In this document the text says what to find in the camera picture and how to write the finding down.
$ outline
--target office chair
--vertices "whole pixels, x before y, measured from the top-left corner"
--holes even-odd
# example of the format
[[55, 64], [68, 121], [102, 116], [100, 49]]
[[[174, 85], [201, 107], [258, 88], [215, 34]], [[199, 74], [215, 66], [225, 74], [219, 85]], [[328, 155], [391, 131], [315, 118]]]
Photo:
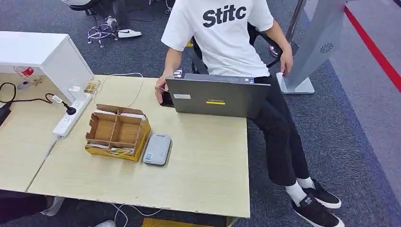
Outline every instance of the office chair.
[[92, 9], [94, 5], [99, 4], [101, 6], [100, 0], [91, 0], [88, 4], [82, 6], [69, 5], [69, 7], [74, 11], [85, 11], [88, 16], [93, 16], [96, 21], [97, 26], [89, 29], [87, 33], [88, 44], [92, 43], [92, 40], [97, 40], [99, 42], [100, 48], [103, 48], [102, 39], [112, 35], [114, 36], [114, 40], [118, 40], [118, 37], [114, 33], [114, 29], [111, 25], [108, 24], [99, 24], [96, 18], [96, 13]]
[[[256, 27], [248, 23], [248, 33], [249, 33], [249, 44], [252, 46], [255, 44], [256, 38], [258, 36], [262, 36], [264, 40], [266, 40], [271, 46], [274, 47], [274, 49], [278, 50], [278, 56], [277, 58], [270, 64], [268, 64], [266, 67], [270, 68], [273, 65], [275, 65], [277, 62], [280, 61], [280, 57], [283, 53], [282, 49], [279, 47], [279, 45], [270, 39], [265, 33], [259, 32], [256, 30]], [[190, 57], [192, 59], [192, 72], [197, 73], [197, 74], [209, 74], [207, 66], [203, 63], [202, 60], [202, 52], [198, 44], [196, 43], [195, 37], [192, 37], [192, 44], [193, 44], [193, 50], [190, 53]]]

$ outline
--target red stripe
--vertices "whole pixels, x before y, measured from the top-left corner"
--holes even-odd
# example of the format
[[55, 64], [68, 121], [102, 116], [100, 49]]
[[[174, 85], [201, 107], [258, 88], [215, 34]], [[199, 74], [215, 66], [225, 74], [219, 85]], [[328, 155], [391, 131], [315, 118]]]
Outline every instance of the red stripe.
[[370, 50], [371, 54], [379, 65], [382, 67], [384, 72], [387, 74], [388, 78], [392, 81], [395, 87], [401, 92], [401, 76], [397, 73], [394, 67], [389, 63], [383, 53], [379, 50], [370, 36], [366, 33], [363, 29], [361, 24], [357, 21], [348, 7], [345, 7], [345, 14], [347, 15], [349, 21], [354, 26], [355, 30], [358, 32], [359, 36], [361, 37], [362, 41], [365, 43], [366, 47]]

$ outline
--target cardboard box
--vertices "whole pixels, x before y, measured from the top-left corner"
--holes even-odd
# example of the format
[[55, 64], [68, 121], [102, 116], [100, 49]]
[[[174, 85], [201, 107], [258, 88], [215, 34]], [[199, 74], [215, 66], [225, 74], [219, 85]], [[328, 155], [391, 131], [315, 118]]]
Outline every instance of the cardboard box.
[[[97, 104], [100, 111], [90, 118], [90, 132], [86, 134], [85, 150], [90, 154], [139, 161], [150, 133], [150, 124], [141, 110]], [[138, 114], [140, 117], [122, 116], [122, 113]]]

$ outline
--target black shoe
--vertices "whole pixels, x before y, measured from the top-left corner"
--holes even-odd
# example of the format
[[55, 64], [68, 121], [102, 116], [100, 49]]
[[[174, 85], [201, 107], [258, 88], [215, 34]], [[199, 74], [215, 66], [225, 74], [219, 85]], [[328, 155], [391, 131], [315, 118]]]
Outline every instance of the black shoe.
[[344, 223], [327, 208], [320, 204], [312, 195], [306, 196], [297, 207], [292, 201], [295, 213], [314, 227], [345, 227]]
[[321, 203], [323, 206], [327, 208], [337, 209], [341, 207], [341, 200], [337, 196], [331, 194], [330, 192], [322, 188], [322, 186], [320, 185], [319, 182], [317, 182], [317, 180], [312, 179], [312, 181], [314, 182], [314, 187], [316, 189], [303, 188], [306, 194], [313, 195], [319, 203]]

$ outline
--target hand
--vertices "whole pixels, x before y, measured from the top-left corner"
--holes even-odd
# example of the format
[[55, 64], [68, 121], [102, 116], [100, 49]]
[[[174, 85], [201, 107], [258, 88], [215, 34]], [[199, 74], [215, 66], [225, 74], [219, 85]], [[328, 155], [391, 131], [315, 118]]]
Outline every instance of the hand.
[[159, 104], [162, 104], [163, 102], [163, 92], [165, 90], [168, 90], [167, 84], [166, 84], [166, 76], [161, 76], [155, 85], [155, 95], [156, 99], [159, 102]]
[[292, 57], [292, 49], [290, 45], [288, 45], [288, 47], [283, 50], [283, 54], [281, 55], [280, 61], [281, 61], [280, 72], [283, 72], [283, 75], [286, 76], [289, 74], [289, 72], [291, 72], [292, 65], [294, 64]]

